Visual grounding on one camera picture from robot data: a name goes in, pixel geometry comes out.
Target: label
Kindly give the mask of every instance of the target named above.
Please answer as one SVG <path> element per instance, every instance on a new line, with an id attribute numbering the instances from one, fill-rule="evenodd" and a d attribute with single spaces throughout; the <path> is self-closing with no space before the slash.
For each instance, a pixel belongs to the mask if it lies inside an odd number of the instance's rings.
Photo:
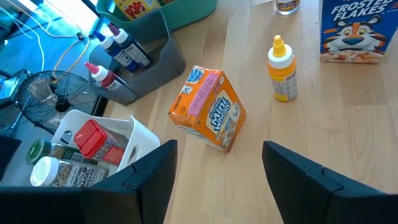
<path id="1" fill-rule="evenodd" d="M 110 146 L 110 149 L 102 157 L 102 160 L 111 164 L 120 164 L 124 155 L 124 149 L 116 146 Z"/>
<path id="2" fill-rule="evenodd" d="M 205 71 L 203 69 L 200 69 L 200 68 L 192 69 L 191 73 L 189 74 L 187 83 L 191 83 L 191 84 L 198 83 L 204 74 L 205 74 Z"/>
<path id="3" fill-rule="evenodd" d="M 335 15 L 333 21 L 351 19 L 359 16 L 379 14 L 386 10 L 386 6 L 393 0 L 347 2 L 340 6 L 335 6 L 331 15 Z"/>
<path id="4" fill-rule="evenodd" d="M 73 151 L 69 150 L 69 148 L 64 150 L 60 159 L 82 162 L 87 164 L 94 164 L 94 165 L 96 165 L 98 162 L 93 159 L 85 159 L 79 150 Z"/>
<path id="5" fill-rule="evenodd" d="M 300 0 L 276 0 L 276 8 L 282 12 L 289 12 L 299 6 Z"/>
<path id="6" fill-rule="evenodd" d="M 107 173 L 104 168 L 74 162 L 65 187 L 90 187 L 103 180 Z"/>
<path id="7" fill-rule="evenodd" d="M 124 49 L 128 56 L 135 60 L 140 66 L 146 67 L 150 64 L 150 60 L 145 54 L 134 44 L 131 44 L 128 48 Z"/>
<path id="8" fill-rule="evenodd" d="M 296 71 L 283 78 L 282 81 L 272 79 L 274 86 L 274 96 L 280 101 L 289 101 L 297 96 Z"/>
<path id="9" fill-rule="evenodd" d="M 128 66 L 132 62 L 132 58 L 128 56 L 124 50 L 121 50 L 115 57 L 113 57 L 115 60 L 117 60 L 121 65 L 124 67 Z"/>
<path id="10" fill-rule="evenodd" d="M 114 80 L 112 82 L 112 84 L 110 84 L 109 86 L 106 87 L 107 90 L 117 90 L 118 88 L 120 88 L 121 86 L 123 86 L 122 83 L 119 82 L 119 80 Z"/>
<path id="11" fill-rule="evenodd" d="M 231 98 L 225 91 L 222 91 L 214 102 L 207 117 L 206 125 L 211 131 L 218 134 L 225 127 L 225 118 L 231 109 Z"/>
<path id="12" fill-rule="evenodd" d="M 192 114 L 195 117 L 199 115 L 201 108 L 203 107 L 203 104 L 207 100 L 208 95 L 211 92 L 211 89 L 217 82 L 218 76 L 217 74 L 210 73 L 205 81 L 203 82 L 201 88 L 199 89 L 198 93 L 194 97 L 191 105 L 189 106 L 188 109 L 188 114 Z"/>

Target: red cap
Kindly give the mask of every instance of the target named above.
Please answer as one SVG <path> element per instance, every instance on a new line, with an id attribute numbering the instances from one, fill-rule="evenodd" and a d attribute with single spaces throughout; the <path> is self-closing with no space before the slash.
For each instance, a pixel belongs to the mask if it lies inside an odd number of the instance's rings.
<path id="1" fill-rule="evenodd" d="M 85 158 L 92 158 L 106 141 L 106 133 L 93 119 L 88 120 L 74 137 L 76 145 Z"/>
<path id="2" fill-rule="evenodd" d="M 92 63 L 85 62 L 86 67 L 88 68 L 89 71 L 91 71 L 94 74 L 97 74 L 100 68 L 97 66 L 93 65 Z"/>
<path id="3" fill-rule="evenodd" d="M 113 24 L 108 24 L 108 27 L 111 30 L 111 32 L 113 33 L 113 35 L 117 36 L 120 34 L 120 30 L 118 28 L 116 28 L 116 26 L 114 26 Z"/>

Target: yellow cap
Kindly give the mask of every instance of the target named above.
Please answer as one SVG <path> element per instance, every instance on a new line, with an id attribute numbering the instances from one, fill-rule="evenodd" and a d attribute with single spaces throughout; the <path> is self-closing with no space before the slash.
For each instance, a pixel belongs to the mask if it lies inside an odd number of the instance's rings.
<path id="1" fill-rule="evenodd" d="M 274 37 L 274 51 L 272 54 L 275 57 L 283 57 L 286 54 L 285 42 L 279 35 Z"/>

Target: fan grille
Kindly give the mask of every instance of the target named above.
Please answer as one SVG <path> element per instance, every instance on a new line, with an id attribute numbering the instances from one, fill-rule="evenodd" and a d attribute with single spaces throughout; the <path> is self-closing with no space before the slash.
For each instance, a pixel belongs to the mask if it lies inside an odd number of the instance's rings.
<path id="1" fill-rule="evenodd" d="M 27 119 L 50 131 L 56 131 L 70 110 L 91 114 L 98 95 L 89 91 L 88 82 L 71 73 L 55 71 L 61 77 L 51 84 L 53 71 L 36 73 L 24 80 L 17 99 Z"/>

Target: orange cereal box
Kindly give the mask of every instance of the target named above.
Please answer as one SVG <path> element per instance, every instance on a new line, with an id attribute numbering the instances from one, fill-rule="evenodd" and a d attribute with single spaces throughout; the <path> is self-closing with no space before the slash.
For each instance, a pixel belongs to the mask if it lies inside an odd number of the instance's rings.
<path id="1" fill-rule="evenodd" d="M 246 111 L 223 71 L 194 66 L 169 116 L 179 128 L 228 152 Z"/>

